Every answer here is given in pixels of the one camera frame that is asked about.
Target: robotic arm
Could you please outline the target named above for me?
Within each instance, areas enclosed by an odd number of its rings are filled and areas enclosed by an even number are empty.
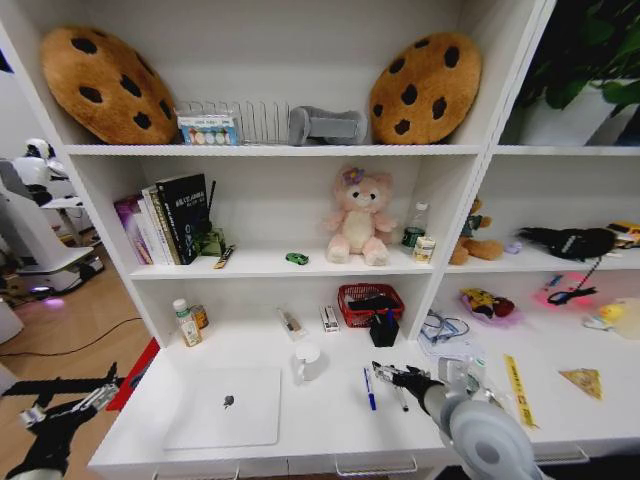
[[[404,371],[373,362],[373,369],[379,379],[416,397],[472,480],[551,480],[535,464],[527,435],[500,407],[471,400],[464,389],[449,388],[414,367]]]
[[[33,407],[20,414],[36,439],[22,463],[7,473],[6,480],[61,480],[67,471],[67,458],[76,430],[104,408],[117,392],[114,364],[105,384],[84,399],[45,410],[53,394],[41,394]]]

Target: yellow ruler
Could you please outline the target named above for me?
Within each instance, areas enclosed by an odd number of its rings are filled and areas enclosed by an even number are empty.
[[[527,396],[524,393],[524,386],[520,379],[520,372],[516,365],[516,360],[511,355],[504,355],[504,363],[507,364],[507,375],[511,380],[511,388],[516,395],[516,403],[518,404],[518,411],[520,412],[520,421],[531,428],[538,428],[535,420],[533,419],[533,413],[531,413],[531,407],[527,401]]]

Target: book spine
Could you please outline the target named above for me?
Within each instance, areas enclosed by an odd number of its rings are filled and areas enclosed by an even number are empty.
[[[173,240],[173,236],[171,235],[171,229],[167,222],[167,217],[164,214],[164,209],[162,208],[162,202],[160,201],[160,195],[157,191],[150,192],[151,200],[153,201],[153,206],[158,213],[158,219],[160,220],[160,226],[162,227],[162,233],[164,233],[164,237],[167,240],[167,245],[169,247],[169,253],[171,255],[171,259],[173,260],[173,265],[180,265],[180,256],[178,255],[178,250],[176,249],[175,242]]]
[[[187,259],[184,256],[184,252],[180,248],[180,235],[178,235],[178,229],[176,228],[176,220],[173,216],[173,212],[171,211],[169,202],[166,201],[164,195],[164,186],[162,184],[158,185],[158,197],[160,198],[162,211],[164,212],[164,215],[167,218],[167,223],[169,224],[169,231],[171,232],[171,237],[173,238],[173,243],[176,247],[176,252],[180,259],[180,265],[187,265]]]
[[[162,247],[160,247],[160,239],[156,235],[156,229],[151,225],[151,215],[147,210],[144,198],[138,200],[138,206],[140,207],[140,213],[136,213],[134,217],[140,228],[142,239],[149,250],[149,255],[151,255],[151,260],[153,260],[154,265],[166,265],[167,261],[162,253]]]
[[[129,243],[133,247],[133,253],[138,259],[140,265],[150,265],[152,263],[151,256],[147,251],[140,229],[135,219],[135,209],[129,200],[123,200],[114,204],[120,223],[124,227]]]
[[[171,251],[169,250],[167,238],[164,236],[164,230],[162,230],[162,225],[160,224],[160,219],[158,218],[158,212],[156,211],[156,207],[153,205],[153,200],[151,199],[151,192],[149,191],[149,189],[145,188],[144,190],[142,190],[142,197],[144,198],[144,202],[147,205],[147,211],[149,212],[149,216],[151,217],[151,224],[156,231],[158,240],[160,241],[160,248],[162,250],[162,256],[164,258],[165,264],[175,265],[173,257],[171,256]]]

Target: bottle cap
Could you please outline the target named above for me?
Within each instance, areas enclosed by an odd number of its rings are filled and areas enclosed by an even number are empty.
[[[187,309],[187,301],[184,298],[178,298],[173,301],[173,309],[176,312],[182,312]]]

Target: yellow triangle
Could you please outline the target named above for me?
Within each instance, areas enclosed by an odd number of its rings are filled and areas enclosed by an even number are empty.
[[[580,368],[559,373],[587,395],[602,400],[602,387],[600,386],[600,372],[598,370]]]

